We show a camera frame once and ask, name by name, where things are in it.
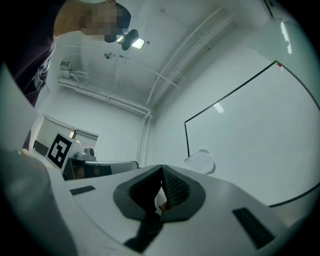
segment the window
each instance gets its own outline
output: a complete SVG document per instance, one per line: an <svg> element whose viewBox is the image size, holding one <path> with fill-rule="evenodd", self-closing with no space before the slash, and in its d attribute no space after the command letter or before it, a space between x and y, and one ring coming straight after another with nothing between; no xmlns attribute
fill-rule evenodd
<svg viewBox="0 0 320 256"><path fill-rule="evenodd" d="M71 131L69 137L79 142L81 146L92 149L95 149L98 139L98 136L78 129Z"/></svg>

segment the black mesh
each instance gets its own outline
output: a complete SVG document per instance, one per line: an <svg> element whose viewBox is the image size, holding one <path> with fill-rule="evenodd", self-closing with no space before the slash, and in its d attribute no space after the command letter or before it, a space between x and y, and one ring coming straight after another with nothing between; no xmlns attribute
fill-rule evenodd
<svg viewBox="0 0 320 256"><path fill-rule="evenodd" d="M180 205L187 200L190 187L183 180L163 169L162 188L166 196L167 209Z"/></svg>
<svg viewBox="0 0 320 256"><path fill-rule="evenodd" d="M129 195L146 213L154 213L155 197L161 187L161 172L157 171L134 184L129 189Z"/></svg>

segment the white panel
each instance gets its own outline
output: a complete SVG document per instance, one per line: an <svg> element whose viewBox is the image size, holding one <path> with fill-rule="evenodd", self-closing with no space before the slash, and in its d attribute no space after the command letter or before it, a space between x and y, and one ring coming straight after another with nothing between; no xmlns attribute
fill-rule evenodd
<svg viewBox="0 0 320 256"><path fill-rule="evenodd" d="M50 148L52 142L54 141L54 138L59 131L69 136L72 129L59 125L58 123L45 118L36 137L36 140L45 145L47 148Z"/></svg>
<svg viewBox="0 0 320 256"><path fill-rule="evenodd" d="M0 147L20 150L38 114L5 64L0 67L0 84Z"/></svg>
<svg viewBox="0 0 320 256"><path fill-rule="evenodd" d="M186 123L190 154L206 148L212 176L266 205L320 182L320 111L305 88L277 65Z"/></svg>
<svg viewBox="0 0 320 256"><path fill-rule="evenodd" d="M97 161L136 160L140 134L139 115L105 101L63 88L45 115L99 136L94 148Z"/></svg>

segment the dark shirt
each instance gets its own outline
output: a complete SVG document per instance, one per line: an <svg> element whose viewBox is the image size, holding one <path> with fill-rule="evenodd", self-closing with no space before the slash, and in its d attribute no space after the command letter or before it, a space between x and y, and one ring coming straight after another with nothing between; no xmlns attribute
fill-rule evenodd
<svg viewBox="0 0 320 256"><path fill-rule="evenodd" d="M11 1L4 27L3 60L16 84L34 107L47 82L48 64L56 47L54 26L66 0ZM29 148L29 132L23 148Z"/></svg>

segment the white object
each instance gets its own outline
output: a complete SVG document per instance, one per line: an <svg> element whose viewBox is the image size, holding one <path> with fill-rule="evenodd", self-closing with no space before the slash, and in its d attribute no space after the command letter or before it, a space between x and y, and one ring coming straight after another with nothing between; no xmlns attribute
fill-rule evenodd
<svg viewBox="0 0 320 256"><path fill-rule="evenodd" d="M320 111L285 68L272 65L218 103L185 123L190 155L203 148L214 155L210 175L265 205L320 182Z"/></svg>
<svg viewBox="0 0 320 256"><path fill-rule="evenodd" d="M23 95L5 64L0 68L0 84L0 148L20 150L38 113Z"/></svg>
<svg viewBox="0 0 320 256"><path fill-rule="evenodd" d="M200 174L209 174L215 171L216 165L207 149L200 149L184 160L191 171Z"/></svg>
<svg viewBox="0 0 320 256"><path fill-rule="evenodd" d="M84 152L85 148L77 141L58 131L54 137L45 159L63 173L69 158L74 158L78 152Z"/></svg>

